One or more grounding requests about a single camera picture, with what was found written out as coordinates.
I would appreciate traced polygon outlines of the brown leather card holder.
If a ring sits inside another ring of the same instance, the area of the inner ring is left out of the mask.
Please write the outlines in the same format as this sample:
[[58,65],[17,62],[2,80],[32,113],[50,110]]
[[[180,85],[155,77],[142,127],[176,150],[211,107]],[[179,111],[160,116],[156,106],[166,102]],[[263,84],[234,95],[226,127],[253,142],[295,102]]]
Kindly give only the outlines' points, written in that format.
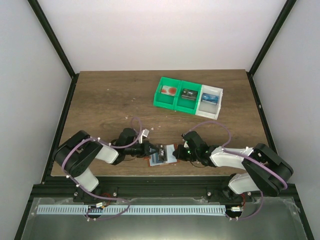
[[173,152],[178,149],[176,144],[157,144],[158,152],[148,157],[148,166],[157,167],[170,164],[177,164],[179,160],[173,155]]

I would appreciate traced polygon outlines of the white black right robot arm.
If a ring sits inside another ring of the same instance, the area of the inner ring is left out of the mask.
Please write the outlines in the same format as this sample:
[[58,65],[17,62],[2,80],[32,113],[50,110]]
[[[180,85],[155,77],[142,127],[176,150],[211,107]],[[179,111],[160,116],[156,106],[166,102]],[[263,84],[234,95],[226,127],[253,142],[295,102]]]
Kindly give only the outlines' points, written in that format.
[[244,170],[233,174],[226,184],[227,194],[240,195],[260,191],[264,196],[277,197],[288,188],[293,168],[264,143],[255,147],[227,148],[225,144],[208,145],[196,131],[182,135],[172,155],[186,162],[200,162],[204,167],[230,167]]

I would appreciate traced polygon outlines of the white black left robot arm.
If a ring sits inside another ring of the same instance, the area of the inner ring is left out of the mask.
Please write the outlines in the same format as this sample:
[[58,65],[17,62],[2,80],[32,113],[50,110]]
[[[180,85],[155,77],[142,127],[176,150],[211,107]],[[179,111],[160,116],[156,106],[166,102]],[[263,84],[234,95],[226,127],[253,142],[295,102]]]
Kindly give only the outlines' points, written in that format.
[[145,140],[148,133],[146,129],[138,133],[133,128],[124,128],[117,139],[104,143],[80,130],[53,152],[52,159],[77,185],[93,192],[99,185],[99,180],[89,169],[93,160],[115,166],[127,155],[145,158],[157,154],[158,146]]

